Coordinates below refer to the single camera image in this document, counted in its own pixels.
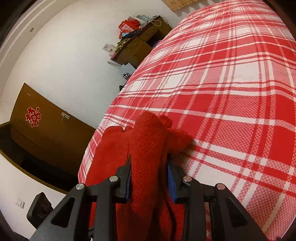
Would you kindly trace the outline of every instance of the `wooden board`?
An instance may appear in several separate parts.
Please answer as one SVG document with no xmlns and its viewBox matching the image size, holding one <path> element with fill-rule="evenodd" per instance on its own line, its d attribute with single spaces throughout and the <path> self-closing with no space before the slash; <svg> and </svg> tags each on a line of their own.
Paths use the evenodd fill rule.
<svg viewBox="0 0 296 241">
<path fill-rule="evenodd" d="M 36 125 L 26 120 L 30 107 L 35 111 L 39 108 L 41 119 Z M 70 118 L 62 120 L 63 112 Z M 12 138 L 16 143 L 37 158 L 75 176 L 95 131 L 27 84 L 23 85 L 16 100 L 10 124 Z"/>
<path fill-rule="evenodd" d="M 198 0 L 162 0 L 173 12 Z"/>
</svg>

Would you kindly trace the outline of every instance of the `checkered blanket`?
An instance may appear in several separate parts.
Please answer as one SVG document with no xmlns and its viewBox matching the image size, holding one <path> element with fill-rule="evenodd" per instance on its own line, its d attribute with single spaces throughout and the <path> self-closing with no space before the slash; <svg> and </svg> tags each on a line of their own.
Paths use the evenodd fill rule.
<svg viewBox="0 0 296 241">
<path fill-rule="evenodd" d="M 186 173 L 224 183 L 270 240 L 296 215 L 296 43 L 261 0 L 198 10 L 144 59 L 90 141 L 85 182 L 104 130 L 133 126 L 144 110 L 194 137 Z"/>
</svg>

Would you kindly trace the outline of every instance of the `black device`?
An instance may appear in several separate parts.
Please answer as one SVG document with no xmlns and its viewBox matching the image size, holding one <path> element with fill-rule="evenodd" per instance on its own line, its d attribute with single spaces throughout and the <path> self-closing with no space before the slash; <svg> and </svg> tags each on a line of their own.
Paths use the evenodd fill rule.
<svg viewBox="0 0 296 241">
<path fill-rule="evenodd" d="M 100 184 L 87 187 L 79 183 L 73 187 L 47 218 L 40 221 L 30 240 L 87 241 L 91 237 L 93 241 L 117 240 L 115 204 L 128 202 L 130 187 L 129 157 L 114 176 Z M 214 187 L 201 184 L 186 176 L 170 157 L 168 187 L 173 201 L 186 206 L 183 241 L 206 241 L 205 202 L 210 207 L 213 241 L 267 241 L 260 227 L 224 184 Z M 89 229 L 92 202 L 96 202 L 95 223 Z"/>
</svg>

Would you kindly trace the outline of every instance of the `wooden desk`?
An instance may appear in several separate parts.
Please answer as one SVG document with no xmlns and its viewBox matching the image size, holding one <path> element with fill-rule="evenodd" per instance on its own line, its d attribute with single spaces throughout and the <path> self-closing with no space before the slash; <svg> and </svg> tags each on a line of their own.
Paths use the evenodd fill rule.
<svg viewBox="0 0 296 241">
<path fill-rule="evenodd" d="M 111 60 L 121 65 L 130 63 L 134 68 L 137 68 L 151 52 L 153 45 L 172 30 L 161 16 L 156 16 L 153 20 L 157 21 L 149 22 L 142 31 L 124 43 L 123 47 L 113 54 Z"/>
</svg>

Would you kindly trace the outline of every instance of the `red and white plaid fabric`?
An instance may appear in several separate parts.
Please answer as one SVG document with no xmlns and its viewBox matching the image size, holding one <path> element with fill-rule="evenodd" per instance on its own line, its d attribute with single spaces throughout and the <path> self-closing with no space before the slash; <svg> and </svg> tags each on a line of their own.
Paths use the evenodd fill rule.
<svg viewBox="0 0 296 241">
<path fill-rule="evenodd" d="M 184 169 L 224 183 L 270 240 L 296 215 L 296 43 L 261 0 L 198 10 L 145 58 L 115 98 L 79 170 L 85 182 L 104 130 L 144 110 L 191 134 Z"/>
</svg>

